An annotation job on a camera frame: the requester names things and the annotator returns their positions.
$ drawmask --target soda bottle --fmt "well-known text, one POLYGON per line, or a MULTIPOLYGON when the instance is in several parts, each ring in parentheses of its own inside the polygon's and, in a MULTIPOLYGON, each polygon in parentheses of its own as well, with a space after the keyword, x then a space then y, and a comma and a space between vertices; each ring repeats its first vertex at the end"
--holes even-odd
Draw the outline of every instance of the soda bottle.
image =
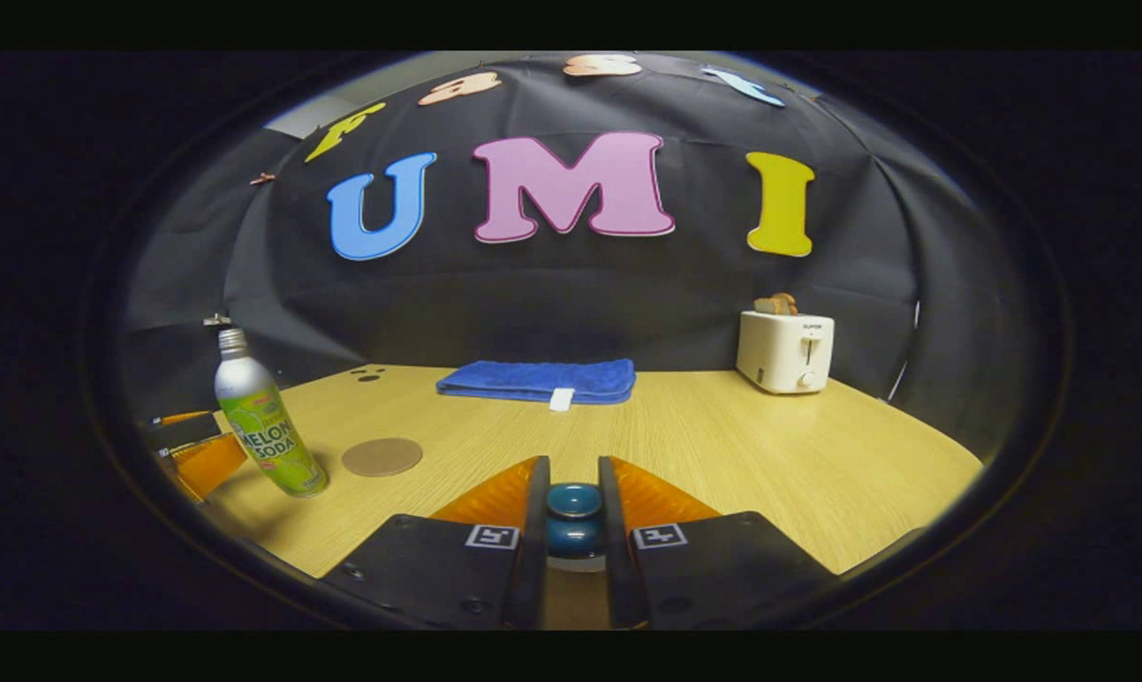
POLYGON ((217 334, 217 346, 222 363, 214 376, 214 393, 247 456, 290 496, 313 497, 324 491, 328 474, 314 462, 289 419, 272 375, 251 358, 247 334, 223 329, 217 334))

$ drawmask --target letter u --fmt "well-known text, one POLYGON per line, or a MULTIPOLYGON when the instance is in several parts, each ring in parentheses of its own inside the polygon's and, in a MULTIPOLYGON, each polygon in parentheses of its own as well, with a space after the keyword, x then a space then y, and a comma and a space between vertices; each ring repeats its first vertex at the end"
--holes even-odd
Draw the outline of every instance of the letter u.
POLYGON ((424 169, 436 154, 423 152, 399 159, 386 167, 394 178, 394 219, 380 230, 367 230, 363 222, 364 188, 373 182, 371 174, 347 178, 328 191, 331 202, 331 246, 349 260, 368 260, 388 256, 402 249, 424 222, 424 169))

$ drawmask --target table surface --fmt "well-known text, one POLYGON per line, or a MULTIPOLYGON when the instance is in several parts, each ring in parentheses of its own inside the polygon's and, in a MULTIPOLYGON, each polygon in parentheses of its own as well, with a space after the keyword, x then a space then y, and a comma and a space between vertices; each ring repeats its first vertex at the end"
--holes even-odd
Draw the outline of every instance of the table surface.
POLYGON ((817 394, 774 396, 735 371, 648 371, 622 404, 557 414, 545 402, 441 396, 436 380, 452 368, 353 371, 282 392, 331 475, 327 491, 293 499, 249 460, 208 497, 222 527, 313 577, 392 514, 435 513, 534 455, 550 458, 553 483, 596 483, 597 458, 612 455, 719 513, 757 511, 835 573, 928 524, 982 468, 949 436, 835 379, 817 394), (347 448, 377 438, 410 438, 424 458, 379 479, 343 467, 347 448))

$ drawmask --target blue towel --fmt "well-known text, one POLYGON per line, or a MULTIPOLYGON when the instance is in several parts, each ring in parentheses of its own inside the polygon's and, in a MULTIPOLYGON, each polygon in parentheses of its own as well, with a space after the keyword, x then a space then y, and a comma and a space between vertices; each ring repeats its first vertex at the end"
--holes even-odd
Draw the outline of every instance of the blue towel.
POLYGON ((635 363, 494 363, 478 361, 436 383, 445 396, 502 398, 548 402, 555 388, 574 388, 571 402, 611 406, 626 402, 635 387, 635 363))

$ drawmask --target cork coaster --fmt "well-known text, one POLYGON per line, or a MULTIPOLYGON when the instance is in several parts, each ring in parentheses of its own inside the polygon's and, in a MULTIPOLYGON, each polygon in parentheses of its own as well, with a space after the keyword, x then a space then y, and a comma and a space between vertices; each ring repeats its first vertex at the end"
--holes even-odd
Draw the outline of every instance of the cork coaster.
POLYGON ((343 465, 355 475, 402 474, 424 457, 424 449, 407 438, 380 438, 347 448, 343 465))

